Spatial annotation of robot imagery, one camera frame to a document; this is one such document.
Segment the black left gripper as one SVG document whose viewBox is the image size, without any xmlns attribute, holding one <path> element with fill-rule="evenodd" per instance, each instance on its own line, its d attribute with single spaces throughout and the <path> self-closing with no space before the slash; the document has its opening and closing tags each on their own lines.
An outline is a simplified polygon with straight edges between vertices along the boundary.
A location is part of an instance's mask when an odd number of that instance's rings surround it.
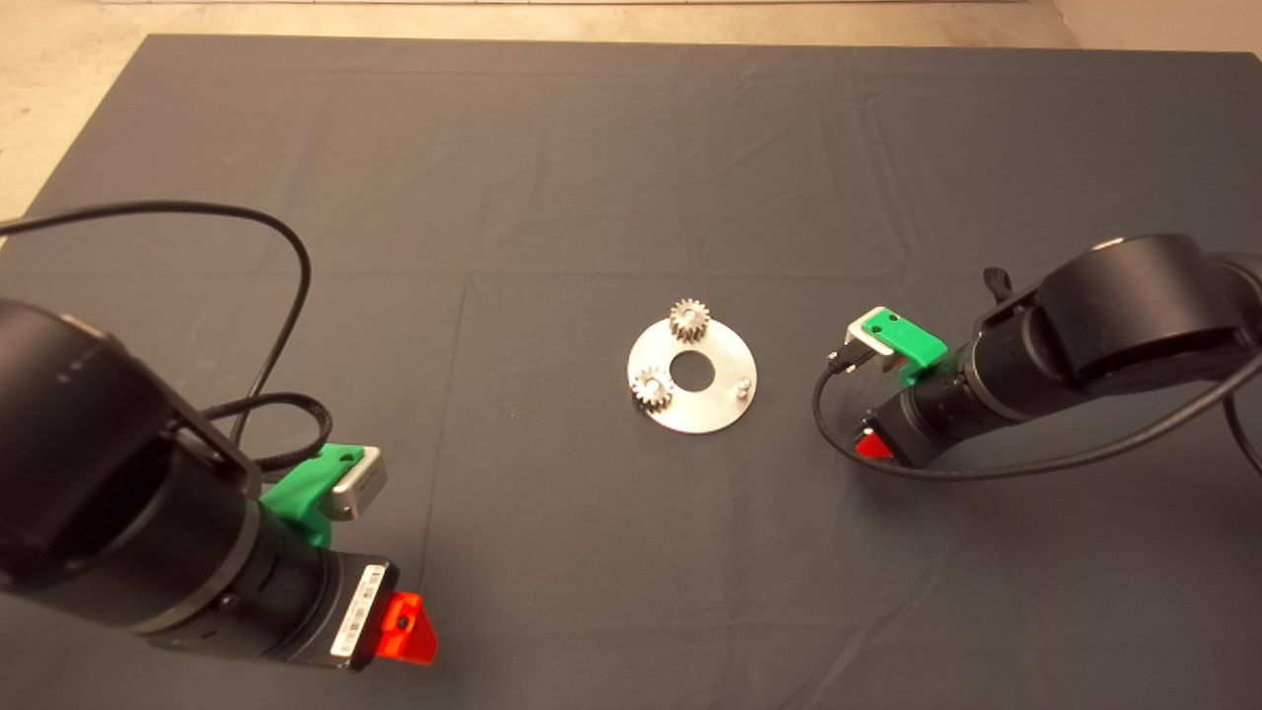
<svg viewBox="0 0 1262 710">
<path fill-rule="evenodd" d="M 423 598 L 395 591 L 398 565 L 379 554 L 321 549 L 310 615 L 270 652 L 276 665 L 360 673 L 376 658 L 430 666 L 438 636 Z"/>
</svg>

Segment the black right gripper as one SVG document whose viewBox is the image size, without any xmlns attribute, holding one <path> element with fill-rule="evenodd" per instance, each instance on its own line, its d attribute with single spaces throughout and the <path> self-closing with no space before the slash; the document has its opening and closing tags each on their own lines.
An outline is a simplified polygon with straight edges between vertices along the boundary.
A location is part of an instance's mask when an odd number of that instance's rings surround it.
<svg viewBox="0 0 1262 710">
<path fill-rule="evenodd" d="M 866 460 L 897 459 L 904 467 L 929 467 L 952 449 L 952 439 L 930 428 L 919 412 L 912 388 L 899 391 L 867 412 L 858 428 L 854 451 Z"/>
</svg>

